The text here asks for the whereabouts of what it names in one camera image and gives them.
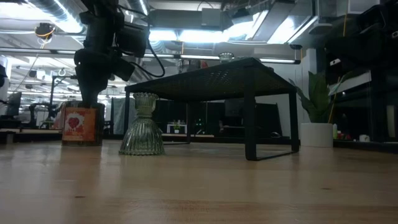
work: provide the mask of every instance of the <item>small bottle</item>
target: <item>small bottle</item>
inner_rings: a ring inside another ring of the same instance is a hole
[[[333,139],[337,139],[337,124],[333,125]]]

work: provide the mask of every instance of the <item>ribbed glass vase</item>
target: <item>ribbed glass vase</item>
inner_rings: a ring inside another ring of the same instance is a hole
[[[152,93],[135,93],[137,119],[124,136],[119,153],[124,155],[164,154],[162,133],[151,119],[158,96]]]

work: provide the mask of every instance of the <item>can label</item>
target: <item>can label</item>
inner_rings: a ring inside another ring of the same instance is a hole
[[[65,109],[62,141],[94,141],[96,109]]]

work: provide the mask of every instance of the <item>white planter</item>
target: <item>white planter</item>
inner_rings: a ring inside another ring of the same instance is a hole
[[[333,125],[328,123],[303,123],[300,127],[301,146],[333,147]]]

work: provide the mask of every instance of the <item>heart graphic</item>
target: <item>heart graphic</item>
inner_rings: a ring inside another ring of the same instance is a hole
[[[72,129],[77,127],[79,123],[80,120],[78,118],[69,118],[68,120],[69,127],[71,127]]]

